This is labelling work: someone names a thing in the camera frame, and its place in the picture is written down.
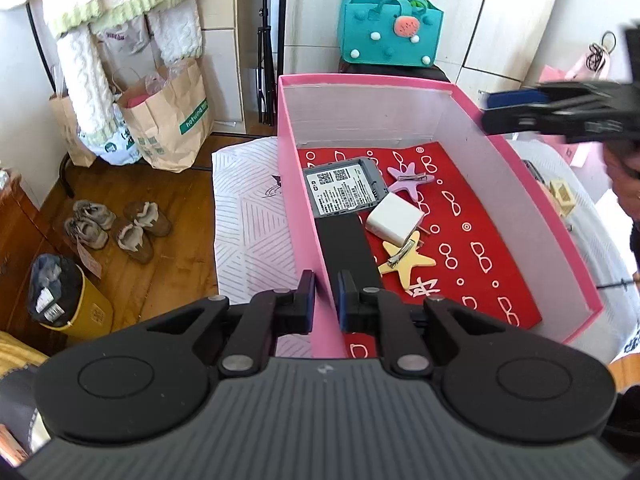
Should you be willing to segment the person right hand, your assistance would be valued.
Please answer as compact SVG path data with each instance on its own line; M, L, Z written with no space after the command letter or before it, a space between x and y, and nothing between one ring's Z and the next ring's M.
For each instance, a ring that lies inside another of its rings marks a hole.
M602 148L606 174L611 180L613 193L616 195L620 208L634 221L640 216L640 181L639 181L639 152L619 158L608 144Z

